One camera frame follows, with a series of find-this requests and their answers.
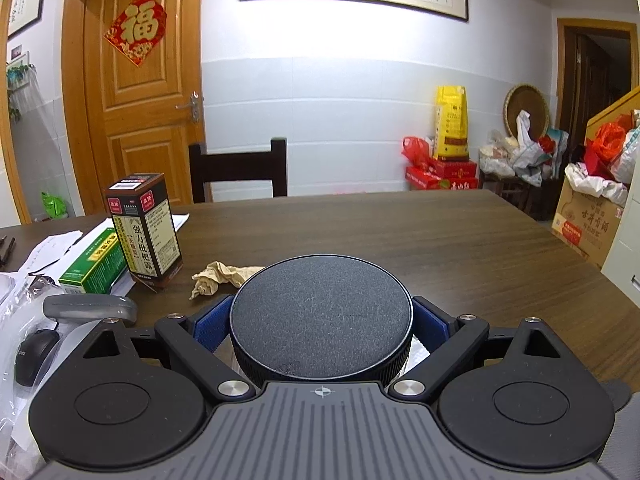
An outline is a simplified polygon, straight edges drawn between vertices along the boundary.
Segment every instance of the metal screw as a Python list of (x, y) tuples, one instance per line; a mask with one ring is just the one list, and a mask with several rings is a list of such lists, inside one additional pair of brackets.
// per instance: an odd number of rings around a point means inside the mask
[(249, 385), (244, 381), (225, 381), (220, 383), (218, 391), (227, 397), (239, 397), (249, 391)]
[(420, 381), (405, 379), (394, 384), (394, 390), (405, 397), (420, 395), (424, 391), (424, 384)]

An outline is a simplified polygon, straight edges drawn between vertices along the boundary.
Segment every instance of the computer mouse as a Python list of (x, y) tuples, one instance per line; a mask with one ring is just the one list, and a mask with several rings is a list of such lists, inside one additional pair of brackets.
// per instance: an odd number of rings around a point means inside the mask
[(60, 334), (55, 330), (36, 330), (28, 335), (15, 355), (15, 381), (22, 386), (33, 386), (44, 359), (59, 340)]

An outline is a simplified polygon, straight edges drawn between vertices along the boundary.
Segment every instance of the green box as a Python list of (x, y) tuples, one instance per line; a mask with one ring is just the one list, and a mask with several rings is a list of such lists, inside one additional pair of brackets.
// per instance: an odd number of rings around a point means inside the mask
[(60, 277), (67, 294), (108, 294), (127, 267), (115, 229), (107, 228)]

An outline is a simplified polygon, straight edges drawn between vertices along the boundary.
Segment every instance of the wooden table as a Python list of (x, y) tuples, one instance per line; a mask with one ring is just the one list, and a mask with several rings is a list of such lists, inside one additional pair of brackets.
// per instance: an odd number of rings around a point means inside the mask
[[(640, 391), (640, 310), (596, 267), (487, 190), (275, 198), (174, 212), (191, 214), (178, 232), (184, 268), (159, 294), (135, 286), (139, 324), (203, 307), (207, 298), (189, 300), (191, 275), (213, 260), (266, 266), (299, 254), (349, 254), (389, 270), (412, 295), (452, 316), (473, 313), (494, 326), (539, 316), (599, 379), (619, 377)], [(17, 238), (8, 270), (45, 236), (87, 232), (101, 220), (0, 230)]]

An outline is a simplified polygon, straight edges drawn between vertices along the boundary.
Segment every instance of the chair backrest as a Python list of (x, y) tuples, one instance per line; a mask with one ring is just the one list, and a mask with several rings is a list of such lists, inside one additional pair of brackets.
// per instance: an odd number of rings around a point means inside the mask
[(193, 201), (204, 202), (207, 182), (271, 180), (273, 196), (287, 196), (287, 139), (271, 139), (270, 152), (215, 153), (189, 146)]

